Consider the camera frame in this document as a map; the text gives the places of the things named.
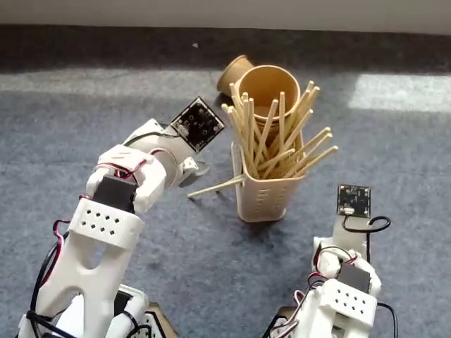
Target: floor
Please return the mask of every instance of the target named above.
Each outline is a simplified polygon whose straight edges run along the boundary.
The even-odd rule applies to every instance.
[[[125,275],[181,337],[260,338],[304,289],[314,235],[328,236],[337,184],[372,187],[380,300],[400,336],[449,337],[451,39],[262,30],[0,27],[0,331],[16,333],[51,224],[70,218],[99,154],[149,118],[167,123],[200,95],[220,113],[216,81],[239,54],[292,71],[321,93],[306,134],[331,126],[339,152],[310,172],[285,218],[247,225],[227,180],[231,129],[201,158],[211,172],[167,191]],[[376,314],[372,337],[391,337]]]

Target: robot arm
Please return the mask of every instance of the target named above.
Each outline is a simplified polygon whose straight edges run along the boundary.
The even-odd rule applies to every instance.
[[[338,187],[333,236],[314,238],[309,289],[295,292],[297,307],[290,316],[275,318],[264,338],[369,337],[381,280],[369,263],[367,234],[390,224],[384,217],[370,219],[369,199],[368,187]],[[376,219],[387,223],[371,228]]]
[[[166,187],[186,178],[195,169],[190,156],[223,128],[198,98],[166,130],[150,120],[124,144],[99,157],[87,181],[87,195],[80,198],[70,221],[67,239],[63,241],[54,228],[61,241],[46,277],[39,274],[18,338],[124,338],[130,333],[135,337],[138,331],[133,330],[140,327],[137,323],[146,316],[150,320],[146,322],[152,322],[142,311],[149,305],[146,296],[121,285],[144,227],[135,211],[149,210]],[[93,261],[99,245],[104,250]],[[123,313],[116,315],[118,290],[125,290],[132,299],[126,301]],[[61,323],[55,323],[60,314]]]

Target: beige plastic container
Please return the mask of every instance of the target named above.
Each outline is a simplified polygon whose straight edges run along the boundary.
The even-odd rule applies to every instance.
[[[235,185],[240,218],[248,223],[280,220],[304,176],[255,180],[247,172],[240,145],[235,143],[232,143],[232,162],[234,176],[245,175],[245,180]]]

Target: wall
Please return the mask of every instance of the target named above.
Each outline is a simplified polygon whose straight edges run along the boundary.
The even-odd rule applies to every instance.
[[[449,0],[0,0],[0,23],[451,34]]]

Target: paper cup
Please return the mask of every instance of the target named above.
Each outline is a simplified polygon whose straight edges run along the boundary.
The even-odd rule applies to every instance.
[[[285,119],[296,109],[301,97],[298,81],[287,70],[275,65],[260,65],[248,70],[236,83],[238,96],[247,92],[254,99],[254,117],[260,130],[263,130],[268,119],[271,102],[279,100],[280,92],[285,92]],[[270,127],[272,139],[279,128],[279,117],[276,114]]]
[[[252,69],[252,65],[245,55],[238,56],[223,71],[218,80],[216,88],[221,93],[231,96],[230,83],[236,83],[248,70]]]

